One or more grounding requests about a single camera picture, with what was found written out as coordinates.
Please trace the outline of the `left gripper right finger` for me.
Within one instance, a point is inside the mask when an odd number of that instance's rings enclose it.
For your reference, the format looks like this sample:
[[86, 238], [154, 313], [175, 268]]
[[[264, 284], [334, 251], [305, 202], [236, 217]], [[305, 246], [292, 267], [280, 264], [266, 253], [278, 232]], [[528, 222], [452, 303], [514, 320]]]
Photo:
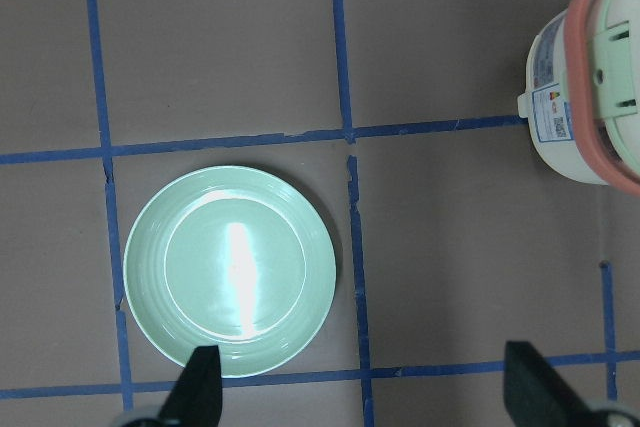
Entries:
[[503, 401], [515, 426], [600, 425], [600, 415], [526, 341], [505, 345]]

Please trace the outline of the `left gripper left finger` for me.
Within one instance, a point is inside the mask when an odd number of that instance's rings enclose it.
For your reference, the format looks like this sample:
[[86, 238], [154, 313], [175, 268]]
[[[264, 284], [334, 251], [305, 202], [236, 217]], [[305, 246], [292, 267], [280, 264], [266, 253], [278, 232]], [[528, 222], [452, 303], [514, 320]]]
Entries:
[[161, 426], [213, 427], [223, 408], [217, 346], [196, 347], [158, 413]]

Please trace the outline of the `green plate near left arm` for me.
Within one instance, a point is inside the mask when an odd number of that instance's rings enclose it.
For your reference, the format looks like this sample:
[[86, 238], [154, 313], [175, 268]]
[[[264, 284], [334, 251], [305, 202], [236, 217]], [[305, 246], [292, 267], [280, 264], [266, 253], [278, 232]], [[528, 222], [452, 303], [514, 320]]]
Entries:
[[296, 357], [332, 306], [337, 266], [321, 215], [295, 187], [250, 167], [185, 174], [141, 209], [123, 254], [129, 308], [146, 339], [185, 365], [217, 346], [244, 378]]

